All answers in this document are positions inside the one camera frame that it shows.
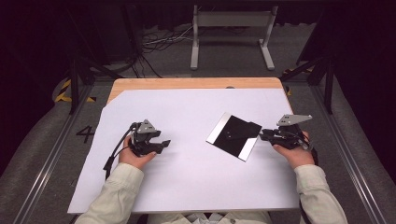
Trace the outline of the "wooden table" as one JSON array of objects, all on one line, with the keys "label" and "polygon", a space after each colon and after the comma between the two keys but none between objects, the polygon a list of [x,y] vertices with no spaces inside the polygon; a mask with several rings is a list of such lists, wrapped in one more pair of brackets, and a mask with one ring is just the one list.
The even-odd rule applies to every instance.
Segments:
[{"label": "wooden table", "polygon": [[224,113],[270,125],[290,114],[288,98],[276,77],[119,78],[102,109],[101,121],[148,119],[217,122]]}]

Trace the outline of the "yellow and black floor tape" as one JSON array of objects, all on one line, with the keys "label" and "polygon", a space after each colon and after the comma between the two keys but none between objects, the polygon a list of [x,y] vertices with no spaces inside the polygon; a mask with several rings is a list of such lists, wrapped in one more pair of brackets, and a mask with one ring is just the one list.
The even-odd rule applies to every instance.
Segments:
[{"label": "yellow and black floor tape", "polygon": [[68,88],[71,86],[71,79],[67,78],[64,81],[64,84],[62,85],[58,95],[55,97],[54,101],[55,102],[72,102],[72,98],[69,96],[66,96],[66,91]]}]

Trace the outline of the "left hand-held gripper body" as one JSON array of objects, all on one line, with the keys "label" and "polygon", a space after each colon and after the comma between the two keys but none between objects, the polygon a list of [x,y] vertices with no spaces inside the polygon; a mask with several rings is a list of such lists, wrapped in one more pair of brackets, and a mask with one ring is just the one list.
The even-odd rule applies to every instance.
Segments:
[{"label": "left hand-held gripper body", "polygon": [[131,125],[130,149],[137,157],[147,155],[151,153],[151,147],[156,147],[156,143],[150,143],[150,139],[160,134],[161,132],[156,130],[147,119],[134,122]]}]

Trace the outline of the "person's right hand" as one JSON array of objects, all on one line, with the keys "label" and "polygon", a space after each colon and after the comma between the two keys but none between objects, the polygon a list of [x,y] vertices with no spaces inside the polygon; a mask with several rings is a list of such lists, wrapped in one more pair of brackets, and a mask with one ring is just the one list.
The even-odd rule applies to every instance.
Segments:
[{"label": "person's right hand", "polygon": [[286,158],[292,169],[295,169],[302,165],[315,163],[311,152],[304,150],[302,147],[287,149],[280,145],[273,145],[273,148],[276,152]]}]

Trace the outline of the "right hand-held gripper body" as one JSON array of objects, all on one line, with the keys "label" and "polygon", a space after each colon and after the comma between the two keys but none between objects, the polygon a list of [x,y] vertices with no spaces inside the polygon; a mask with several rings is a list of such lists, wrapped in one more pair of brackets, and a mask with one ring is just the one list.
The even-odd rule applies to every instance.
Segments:
[{"label": "right hand-held gripper body", "polygon": [[308,137],[303,134],[299,124],[311,120],[311,115],[284,115],[276,124],[277,129],[273,130],[273,135],[269,138],[272,145],[279,145],[288,150],[302,147],[310,150]]}]

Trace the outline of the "black metal stand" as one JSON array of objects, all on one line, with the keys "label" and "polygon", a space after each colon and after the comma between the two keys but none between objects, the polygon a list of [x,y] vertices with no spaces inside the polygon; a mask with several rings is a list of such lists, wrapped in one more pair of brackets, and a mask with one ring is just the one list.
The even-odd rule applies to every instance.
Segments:
[{"label": "black metal stand", "polygon": [[111,0],[68,0],[65,19],[71,110],[76,111],[81,85],[91,86],[97,77],[118,79],[134,65],[142,52],[142,27],[135,5]]},{"label": "black metal stand", "polygon": [[332,114],[332,86],[333,86],[333,47],[332,29],[333,18],[336,16],[334,7],[325,7],[318,23],[309,36],[302,53],[297,60],[297,67],[291,72],[283,74],[279,79],[284,82],[300,75],[304,70],[312,68],[306,81],[310,86],[317,86],[325,78],[324,105],[327,112]]}]

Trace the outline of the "person's pale jacket torso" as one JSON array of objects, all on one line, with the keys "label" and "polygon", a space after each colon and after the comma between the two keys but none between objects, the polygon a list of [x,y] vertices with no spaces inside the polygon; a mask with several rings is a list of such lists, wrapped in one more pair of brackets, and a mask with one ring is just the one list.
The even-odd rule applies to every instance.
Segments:
[{"label": "person's pale jacket torso", "polygon": [[148,224],[273,224],[267,212],[169,213],[148,216]]}]

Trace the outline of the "grey metal stand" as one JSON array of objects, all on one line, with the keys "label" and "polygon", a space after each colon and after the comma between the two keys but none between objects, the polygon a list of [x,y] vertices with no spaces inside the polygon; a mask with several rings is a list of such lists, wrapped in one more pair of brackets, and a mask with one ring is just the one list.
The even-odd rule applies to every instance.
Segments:
[{"label": "grey metal stand", "polygon": [[268,43],[275,24],[277,10],[278,6],[264,11],[200,11],[195,5],[192,17],[191,70],[198,69],[200,27],[263,27],[265,34],[262,39],[258,40],[258,44],[267,69],[273,71],[275,65],[268,49]]}]

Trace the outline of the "person's left hand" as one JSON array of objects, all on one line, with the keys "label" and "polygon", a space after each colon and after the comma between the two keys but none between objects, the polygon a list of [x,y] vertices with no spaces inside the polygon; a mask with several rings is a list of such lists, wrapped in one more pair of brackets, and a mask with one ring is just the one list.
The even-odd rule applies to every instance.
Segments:
[{"label": "person's left hand", "polygon": [[120,152],[119,162],[132,165],[133,167],[142,170],[148,162],[150,162],[155,158],[156,152],[151,152],[142,157],[137,157],[129,148],[130,139],[131,136],[127,135],[123,141],[123,150]]}]

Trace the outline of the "white paper sheet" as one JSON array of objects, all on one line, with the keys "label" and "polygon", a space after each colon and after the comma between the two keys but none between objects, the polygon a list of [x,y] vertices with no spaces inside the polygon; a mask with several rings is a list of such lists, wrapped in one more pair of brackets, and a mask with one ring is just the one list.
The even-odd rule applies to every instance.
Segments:
[{"label": "white paper sheet", "polygon": [[296,208],[295,174],[269,143],[257,141],[241,161],[206,141],[224,113],[274,129],[290,111],[281,89],[123,91],[102,111],[68,211],[88,209],[108,157],[130,125],[144,119],[170,145],[145,166],[134,212]]}]

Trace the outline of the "aluminium floor rail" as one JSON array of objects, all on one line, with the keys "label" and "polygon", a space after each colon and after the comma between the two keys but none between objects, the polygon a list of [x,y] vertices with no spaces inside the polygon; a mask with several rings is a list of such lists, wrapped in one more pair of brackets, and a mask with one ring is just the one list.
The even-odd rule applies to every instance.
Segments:
[{"label": "aluminium floor rail", "polygon": [[46,158],[42,168],[40,169],[38,175],[35,178],[35,182],[31,187],[27,197],[25,198],[19,213],[13,220],[12,224],[27,224],[30,216],[32,215],[35,206],[42,195],[43,190],[47,186],[52,172],[64,151],[64,146],[68,135],[81,111],[81,108],[85,104],[89,94],[92,91],[92,86],[83,86],[78,95],[78,103],[72,114],[66,117],[64,126],[62,127],[58,137],[51,148],[48,157]]},{"label": "aluminium floor rail", "polygon": [[365,210],[373,224],[388,224],[381,209],[379,208],[373,193],[371,192],[365,177],[363,176],[358,164],[354,160],[352,153],[347,145],[346,139],[341,134],[335,118],[331,115],[324,104],[324,95],[320,88],[311,86],[310,90],[318,103],[318,107],[322,113],[323,118],[329,126],[332,136],[335,139],[341,159],[349,173],[352,183],[358,192]]}]

